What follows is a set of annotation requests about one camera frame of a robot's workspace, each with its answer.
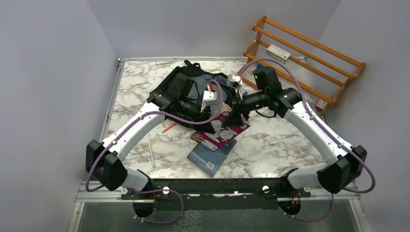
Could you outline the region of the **dark blue book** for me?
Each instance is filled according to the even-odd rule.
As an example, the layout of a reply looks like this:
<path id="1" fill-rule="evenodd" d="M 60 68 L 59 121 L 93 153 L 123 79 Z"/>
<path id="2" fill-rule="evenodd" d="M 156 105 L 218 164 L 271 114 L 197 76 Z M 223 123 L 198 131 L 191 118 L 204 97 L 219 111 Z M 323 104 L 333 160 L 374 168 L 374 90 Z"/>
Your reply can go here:
<path id="1" fill-rule="evenodd" d="M 198 144 L 187 155 L 187 159 L 208 177 L 212 178 L 227 159 L 236 143 L 237 140 L 232 139 L 215 151 L 211 151 L 204 145 Z"/>

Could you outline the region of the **black student bag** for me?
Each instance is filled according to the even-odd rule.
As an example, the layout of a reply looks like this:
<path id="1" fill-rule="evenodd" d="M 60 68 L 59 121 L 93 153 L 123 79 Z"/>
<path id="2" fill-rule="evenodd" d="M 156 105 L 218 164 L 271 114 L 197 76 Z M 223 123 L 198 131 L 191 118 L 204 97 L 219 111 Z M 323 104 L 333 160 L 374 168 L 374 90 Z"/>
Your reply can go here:
<path id="1" fill-rule="evenodd" d="M 175 67 L 165 79 L 149 93 L 148 103 L 153 103 L 159 107 L 160 111 L 169 115 L 173 121 L 181 120 L 191 124 L 174 115 L 174 102 L 176 100 L 188 100 L 201 106 L 203 92 L 207 90 L 210 80 L 219 83 L 222 90 L 222 100 L 225 104 L 232 104 L 234 89 L 226 85 L 227 75 L 224 73 L 211 73 L 201 69 L 199 63 L 191 63 L 185 60 L 185 66 Z"/>

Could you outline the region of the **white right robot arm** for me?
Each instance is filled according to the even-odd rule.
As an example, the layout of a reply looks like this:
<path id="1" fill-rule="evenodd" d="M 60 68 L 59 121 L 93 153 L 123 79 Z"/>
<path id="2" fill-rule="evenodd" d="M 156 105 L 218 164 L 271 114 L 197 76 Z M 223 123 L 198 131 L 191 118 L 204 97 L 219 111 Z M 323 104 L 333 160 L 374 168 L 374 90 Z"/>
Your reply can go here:
<path id="1" fill-rule="evenodd" d="M 251 111 L 267 107 L 294 125 L 325 162 L 321 167 L 295 169 L 284 174 L 279 183 L 280 193 L 290 197 L 300 188 L 324 188 L 333 194 L 346 189 L 361 174 L 367 151 L 361 145 L 354 147 L 339 138 L 309 106 L 304 106 L 296 89 L 283 89 L 274 68 L 263 67 L 255 70 L 253 75 L 259 91 L 248 95 L 242 93 L 240 76 L 227 77 L 233 98 L 232 110 L 224 126 L 242 126 Z"/>

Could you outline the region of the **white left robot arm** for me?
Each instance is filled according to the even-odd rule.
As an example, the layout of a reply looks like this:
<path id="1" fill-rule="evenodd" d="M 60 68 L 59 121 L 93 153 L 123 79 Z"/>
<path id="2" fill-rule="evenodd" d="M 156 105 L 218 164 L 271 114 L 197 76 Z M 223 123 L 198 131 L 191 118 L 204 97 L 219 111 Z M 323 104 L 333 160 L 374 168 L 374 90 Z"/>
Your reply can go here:
<path id="1" fill-rule="evenodd" d="M 216 80 L 209 83 L 215 84 L 217 91 L 205 92 L 199 97 L 201 100 L 205 97 L 216 100 L 218 109 L 214 113 L 205 103 L 197 104 L 188 98 L 195 81 L 179 73 L 166 77 L 150 93 L 140 111 L 114 134 L 100 142 L 90 141 L 86 147 L 86 191 L 94 192 L 101 188 L 113 191 L 124 187 L 132 189 L 139 198 L 150 196 L 152 185 L 149 176 L 126 168 L 123 161 L 142 138 L 167 118 L 197 131 L 211 128 L 211 121 L 223 105 L 223 91 Z"/>

